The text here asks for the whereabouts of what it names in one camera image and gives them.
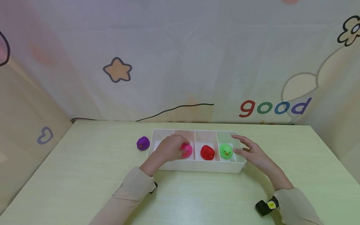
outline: heart drawing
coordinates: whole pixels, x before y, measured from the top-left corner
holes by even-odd
[[[52,138],[54,137],[53,132],[49,127],[44,127],[41,130],[41,135],[37,138],[38,144],[46,144],[48,143]]]

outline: green rubber duck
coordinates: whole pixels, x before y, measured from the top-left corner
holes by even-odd
[[[229,144],[222,144],[219,147],[220,156],[224,159],[230,159],[233,156],[233,148]]]

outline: wall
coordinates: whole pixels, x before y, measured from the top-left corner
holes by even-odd
[[[0,33],[0,214],[70,128],[56,102],[21,69]]]
[[[12,54],[72,121],[311,125],[360,182],[359,1],[1,6]]]

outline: pink rubber duck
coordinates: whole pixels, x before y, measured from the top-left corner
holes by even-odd
[[[182,158],[189,158],[190,155],[193,153],[193,147],[191,147],[191,145],[189,144],[182,144],[182,146],[180,147],[181,150],[184,150],[185,153],[182,154]]]

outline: letter d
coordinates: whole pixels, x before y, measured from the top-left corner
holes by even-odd
[[[293,106],[293,108],[291,109],[291,112],[294,114],[302,115],[305,112],[306,107],[309,105],[311,100],[312,100],[312,98],[309,98],[306,102],[297,103],[296,105]],[[300,106],[303,106],[303,108],[300,111],[297,111],[296,108],[300,107]]]

